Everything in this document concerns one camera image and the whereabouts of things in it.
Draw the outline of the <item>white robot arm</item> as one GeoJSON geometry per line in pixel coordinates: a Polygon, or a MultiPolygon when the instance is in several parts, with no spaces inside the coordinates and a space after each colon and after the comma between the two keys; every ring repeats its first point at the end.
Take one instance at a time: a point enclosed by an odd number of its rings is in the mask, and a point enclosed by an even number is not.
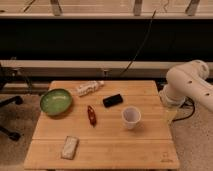
{"type": "Polygon", "coordinates": [[[159,91],[168,124],[175,119],[177,110],[187,97],[213,112],[213,85],[206,81],[209,74],[209,67],[202,60],[186,62],[168,70],[167,84],[159,91]]]}

